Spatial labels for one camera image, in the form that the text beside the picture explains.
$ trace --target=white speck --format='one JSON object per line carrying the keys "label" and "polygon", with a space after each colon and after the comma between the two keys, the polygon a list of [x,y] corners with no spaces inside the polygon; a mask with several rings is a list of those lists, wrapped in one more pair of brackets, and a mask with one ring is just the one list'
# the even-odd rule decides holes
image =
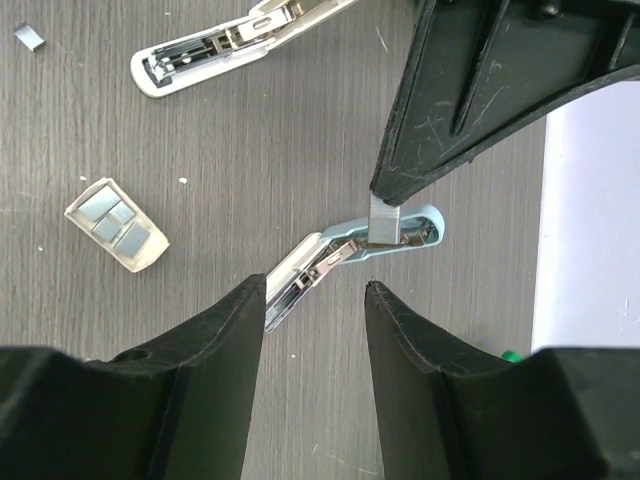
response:
{"label": "white speck", "polygon": [[378,34],[378,38],[380,39],[380,43],[382,44],[382,48],[384,51],[389,53],[389,49],[387,48],[387,44],[384,42],[384,38],[382,38],[382,34],[380,33],[380,29],[376,27],[376,33]]}

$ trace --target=black object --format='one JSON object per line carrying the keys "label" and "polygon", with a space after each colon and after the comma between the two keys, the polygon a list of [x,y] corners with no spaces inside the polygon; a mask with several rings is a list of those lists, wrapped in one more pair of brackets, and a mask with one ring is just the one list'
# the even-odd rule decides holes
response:
{"label": "black object", "polygon": [[264,319],[254,275],[111,362],[0,349],[0,478],[238,480]]}
{"label": "black object", "polygon": [[640,76],[639,0],[423,0],[371,191],[398,206],[556,108]]}
{"label": "black object", "polygon": [[379,282],[366,323],[386,480],[640,478],[640,351],[511,364]]}

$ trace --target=green object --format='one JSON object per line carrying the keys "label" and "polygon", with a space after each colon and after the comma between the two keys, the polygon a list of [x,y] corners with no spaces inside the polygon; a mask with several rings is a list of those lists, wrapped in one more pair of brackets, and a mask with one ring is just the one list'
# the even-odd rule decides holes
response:
{"label": "green object", "polygon": [[511,363],[518,363],[522,361],[522,355],[518,352],[514,352],[513,350],[507,350],[500,356],[500,358]]}

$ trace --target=gray wood grain surface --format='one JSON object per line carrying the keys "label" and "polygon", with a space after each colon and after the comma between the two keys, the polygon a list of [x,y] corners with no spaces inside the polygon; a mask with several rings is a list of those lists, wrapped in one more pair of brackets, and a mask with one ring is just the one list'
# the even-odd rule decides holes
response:
{"label": "gray wood grain surface", "polygon": [[[162,100],[131,80],[135,51],[251,4],[3,0],[2,343],[109,359],[267,272],[307,233],[366,215],[410,2],[362,0]],[[13,37],[23,21],[48,42],[36,54]],[[540,122],[411,200],[445,215],[441,246],[339,268],[266,338],[244,479],[383,478],[363,321],[372,277],[475,345],[527,350],[543,134]],[[140,274],[62,215],[103,176],[172,242]]]}

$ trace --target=small container with staples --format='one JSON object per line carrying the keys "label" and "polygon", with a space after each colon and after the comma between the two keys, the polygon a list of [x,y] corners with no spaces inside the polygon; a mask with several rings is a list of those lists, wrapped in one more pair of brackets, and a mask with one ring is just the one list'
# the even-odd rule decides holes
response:
{"label": "small container with staples", "polygon": [[91,185],[64,214],[134,273],[169,247],[167,237],[111,178]]}

